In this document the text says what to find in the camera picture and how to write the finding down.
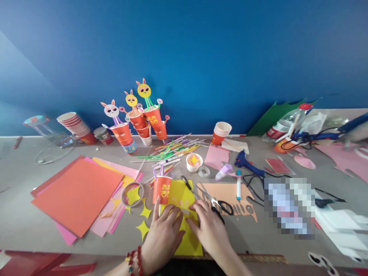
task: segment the blue glue gun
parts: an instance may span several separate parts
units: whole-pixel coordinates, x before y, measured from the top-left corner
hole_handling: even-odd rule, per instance
[[[241,167],[245,167],[248,170],[250,170],[252,173],[255,173],[258,176],[263,176],[265,177],[265,171],[257,169],[255,166],[253,166],[251,163],[249,163],[247,161],[247,159],[245,159],[245,151],[242,150],[241,152],[239,152],[237,159],[235,160],[235,166],[241,168]]]

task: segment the green paper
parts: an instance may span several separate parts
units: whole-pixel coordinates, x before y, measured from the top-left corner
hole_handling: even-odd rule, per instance
[[[256,122],[256,124],[248,131],[247,136],[261,136],[265,134],[274,124],[277,123],[286,113],[297,109],[301,104],[305,103],[305,99],[295,104],[289,102],[278,105],[275,102],[269,110]]]

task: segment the scissors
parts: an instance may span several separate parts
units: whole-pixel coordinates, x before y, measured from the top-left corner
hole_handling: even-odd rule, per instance
[[[212,198],[210,196],[210,194],[208,193],[207,189],[203,186],[202,183],[200,183],[202,185],[202,188],[204,190],[202,190],[200,187],[198,187],[197,185],[197,188],[200,189],[200,191],[210,200],[211,204],[212,204],[212,207],[211,207],[211,210],[213,212],[215,212],[218,217],[220,218],[220,220],[222,221],[223,224],[225,224],[225,221],[223,220],[222,216],[221,216],[221,213],[219,210],[217,210],[215,204],[217,204],[225,213],[229,214],[229,215],[233,215],[234,214],[234,210],[233,210],[233,207],[231,207],[231,205],[225,201],[222,201],[222,200],[215,200],[214,198]]]

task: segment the gray table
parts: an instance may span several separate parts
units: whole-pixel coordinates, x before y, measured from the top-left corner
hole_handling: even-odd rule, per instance
[[[138,137],[137,156],[147,154],[149,147],[143,146]],[[276,158],[277,154],[272,146],[262,142],[257,137],[235,138],[246,141],[249,145],[250,155],[248,159],[254,161],[258,168],[266,166],[265,158]],[[4,142],[9,138],[0,138],[0,150]],[[154,140],[154,145],[161,144]],[[19,148],[7,151],[3,147],[0,157],[0,191],[10,187],[7,191],[0,193],[0,249],[42,252],[63,252],[97,255],[126,255],[141,243],[141,233],[135,227],[145,218],[140,217],[143,206],[132,208],[131,215],[124,214],[119,226],[113,235],[107,234],[100,238],[92,232],[80,239],[74,246],[68,247],[56,229],[54,222],[33,206],[30,191],[49,179],[79,155],[99,157],[124,166],[139,169],[140,163],[129,163],[137,160],[134,156],[124,153],[117,141],[111,145],[96,146],[77,145],[66,157],[52,164],[40,166],[34,163],[35,156],[46,146],[48,141],[43,138],[25,137]],[[208,148],[200,147],[196,153],[203,159]],[[308,152],[311,159],[317,165],[315,170],[308,170],[298,165],[291,156],[284,155],[284,161],[296,173],[295,177],[306,177],[313,187],[329,191],[348,201],[348,203],[336,203],[336,209],[351,209],[357,214],[368,216],[366,202],[368,185],[359,178],[352,178],[341,171],[334,169],[334,162],[325,154],[313,149]],[[230,162],[233,163],[237,153],[230,154]],[[145,163],[142,171],[145,173],[143,181],[152,177],[152,163]],[[187,171],[185,162],[173,171],[176,177],[185,175],[193,183],[213,182],[212,178],[204,181],[196,173]],[[242,168],[243,174],[249,172]],[[222,182],[234,183],[234,178],[227,176]],[[261,183],[255,180],[253,188],[263,195]],[[152,198],[152,190],[146,189],[148,197]],[[147,200],[148,207],[152,207],[151,200]],[[336,266],[360,266],[349,257],[343,256],[321,230],[316,230],[315,240],[295,240],[293,236],[279,234],[279,230],[272,223],[263,208],[254,204],[258,223],[251,216],[226,216],[224,217],[228,234],[233,248],[238,253],[249,251],[255,254],[280,254],[284,255],[290,263],[308,264],[311,262],[307,257],[309,251],[319,253],[328,258]]]

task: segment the water bottle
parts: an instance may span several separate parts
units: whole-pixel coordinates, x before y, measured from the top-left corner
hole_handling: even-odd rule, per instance
[[[274,143],[276,140],[284,136],[291,125],[294,123],[296,116],[299,114],[299,119],[297,124],[299,125],[304,117],[307,115],[307,111],[311,109],[313,105],[310,103],[302,103],[298,109],[290,111],[284,115],[273,127],[271,127],[263,136],[262,140],[265,142]]]

